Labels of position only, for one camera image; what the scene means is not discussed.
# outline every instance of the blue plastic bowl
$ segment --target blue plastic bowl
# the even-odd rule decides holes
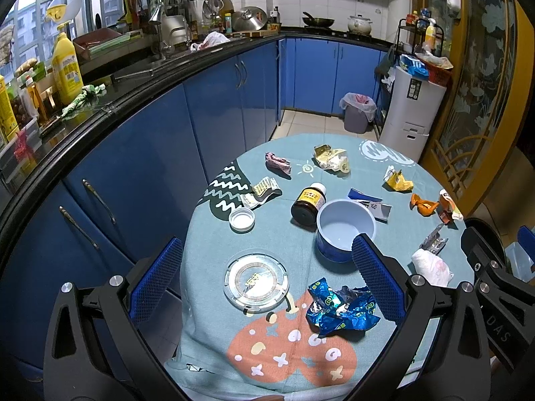
[[[316,245],[333,262],[351,261],[351,245],[358,234],[375,239],[377,224],[363,205],[351,199],[334,199],[321,207],[317,218]]]

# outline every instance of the gray trash can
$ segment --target gray trash can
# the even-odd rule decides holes
[[[363,111],[347,104],[346,115],[343,118],[343,127],[346,131],[364,134],[368,125],[367,117]]]

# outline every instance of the basket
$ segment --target basket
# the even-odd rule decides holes
[[[429,72],[429,81],[433,84],[438,84],[439,86],[447,87],[449,79],[451,78],[451,72],[447,69],[439,68],[438,66],[426,62],[418,57],[419,60],[423,62],[425,68]]]

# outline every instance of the blue tablecloth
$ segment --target blue tablecloth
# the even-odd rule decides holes
[[[347,150],[349,174],[333,174],[315,165],[313,148],[323,143]],[[266,168],[266,152],[291,162],[291,179]],[[390,164],[414,181],[414,193],[438,200],[440,184],[412,160],[370,140],[333,134],[273,140],[246,152],[215,178],[193,214],[184,248],[180,273],[184,327],[177,356],[165,364],[177,384],[228,400],[275,391],[287,399],[309,401],[349,392],[380,354],[395,324],[382,318],[365,333],[339,330],[334,336],[317,338],[305,318],[311,303],[307,286],[321,277],[335,290],[365,283],[354,265],[329,262],[317,251],[314,231],[295,224],[290,207],[312,182],[326,186],[327,200],[346,197],[351,187],[382,197],[392,211],[387,224],[377,223],[374,242],[383,254],[397,258],[413,273],[411,255],[440,219],[436,213],[425,218],[416,209],[411,211],[410,193],[383,187]],[[224,219],[231,204],[239,204],[236,194],[250,192],[250,185],[265,176],[276,178],[283,195],[255,209],[256,223],[250,232],[233,232]],[[440,256],[454,273],[452,288],[461,281],[473,282],[473,271],[460,248],[464,229],[463,222],[456,222],[456,228],[441,230],[441,236],[449,238]],[[283,302],[274,314],[244,315],[224,295],[228,263],[237,253],[252,248],[276,255],[287,269],[290,304]],[[421,367],[437,323],[430,322],[407,379],[415,378]]]

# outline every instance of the frying pan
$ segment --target frying pan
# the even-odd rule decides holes
[[[314,18],[308,12],[303,12],[308,18],[303,18],[303,22],[310,27],[328,28],[334,24],[334,19],[329,18]]]

